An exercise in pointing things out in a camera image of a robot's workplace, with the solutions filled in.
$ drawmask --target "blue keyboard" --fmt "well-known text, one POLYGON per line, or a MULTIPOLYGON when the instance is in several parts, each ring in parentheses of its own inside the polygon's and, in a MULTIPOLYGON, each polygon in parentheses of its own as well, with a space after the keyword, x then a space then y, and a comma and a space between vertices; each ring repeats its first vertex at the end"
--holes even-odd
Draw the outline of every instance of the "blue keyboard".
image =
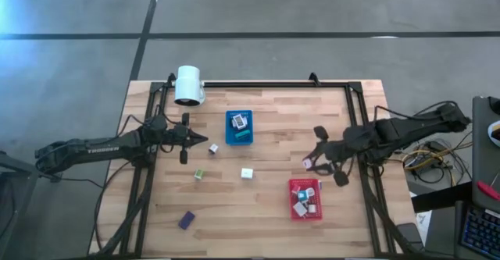
POLYGON ((470 206, 460 244, 481 255, 500 260, 500 218, 470 206))

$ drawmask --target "concrete floor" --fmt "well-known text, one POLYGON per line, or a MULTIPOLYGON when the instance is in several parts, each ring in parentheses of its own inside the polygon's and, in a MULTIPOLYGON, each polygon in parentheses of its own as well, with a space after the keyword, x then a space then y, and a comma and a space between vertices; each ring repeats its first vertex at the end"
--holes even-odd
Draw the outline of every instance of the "concrete floor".
MULTIPOLYGON (((0 0, 0 34, 140 33, 148 4, 0 0)), ((500 0, 158 0, 151 32, 500 30, 499 9, 500 0)), ((0 40, 0 149, 34 162, 53 141, 113 135, 138 43, 0 40)), ((206 80, 382 79, 392 109, 455 100, 471 115, 474 95, 500 96, 499 52, 498 37, 148 41, 138 79, 166 79, 184 64, 206 80)), ((470 161, 470 150, 461 155, 470 161)), ((64 176, 102 183, 106 165, 64 176)), ((17 258, 85 255, 98 190, 40 180, 17 258)), ((446 241, 429 240, 433 250, 446 241)))

